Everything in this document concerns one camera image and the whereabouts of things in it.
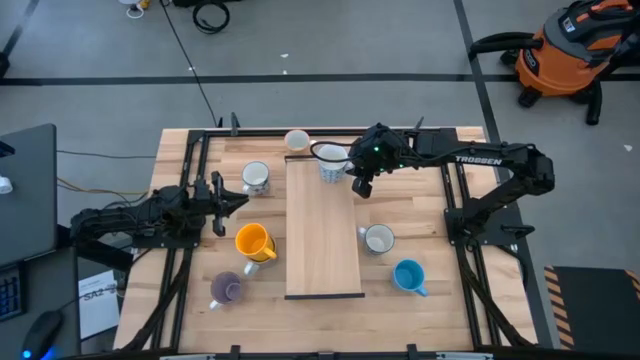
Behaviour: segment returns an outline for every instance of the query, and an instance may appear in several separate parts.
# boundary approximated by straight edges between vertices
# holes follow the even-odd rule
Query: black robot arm
[[[541,195],[554,188],[553,162],[532,144],[492,144],[458,141],[451,129],[420,129],[395,132],[377,124],[351,145],[349,171],[356,178],[352,189],[363,198],[371,195],[371,181],[381,173],[413,167],[439,167],[463,163],[504,167],[511,179],[481,198],[471,198],[455,228],[473,237],[483,232],[492,213],[524,195]]]
[[[226,190],[217,171],[211,178],[213,192],[200,179],[193,185],[191,197],[186,187],[166,186],[154,190],[137,206],[82,210],[71,219],[71,239],[86,242],[108,233],[124,232],[131,235],[135,247],[189,248],[199,242],[207,215],[214,215],[213,232],[224,236],[222,218],[229,217],[249,199],[245,194]]]

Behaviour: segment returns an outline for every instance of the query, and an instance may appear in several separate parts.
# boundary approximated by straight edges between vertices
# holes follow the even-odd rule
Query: computer mouse
[[[46,311],[31,325],[22,345],[22,358],[39,360],[53,345],[62,325],[62,312]]]

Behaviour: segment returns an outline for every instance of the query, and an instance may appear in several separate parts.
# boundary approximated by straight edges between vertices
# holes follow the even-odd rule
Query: blue mug
[[[393,268],[393,283],[400,290],[429,295],[424,287],[424,269],[415,260],[404,259]]]

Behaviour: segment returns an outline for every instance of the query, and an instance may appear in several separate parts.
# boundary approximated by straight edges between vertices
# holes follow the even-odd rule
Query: orange mug
[[[260,224],[247,224],[236,235],[236,249],[255,262],[263,262],[278,257],[276,243]]]

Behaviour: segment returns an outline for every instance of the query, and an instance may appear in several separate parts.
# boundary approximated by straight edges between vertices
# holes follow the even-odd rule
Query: yellow black striped tape
[[[640,278],[638,278],[638,275],[636,275],[636,273],[634,273],[633,271],[629,271],[629,270],[625,270],[627,275],[629,275],[629,277],[631,278],[631,283],[633,284],[633,287],[636,290],[636,296],[638,297],[638,300],[640,300]]]
[[[558,328],[558,336],[560,337],[560,348],[572,350],[574,348],[573,336],[571,335],[571,326],[569,325],[569,315],[567,314],[567,309],[562,299],[562,289],[558,281],[558,274],[556,274],[552,266],[545,266],[544,277],[547,280],[547,289],[549,289],[553,317],[556,319],[556,327]]]

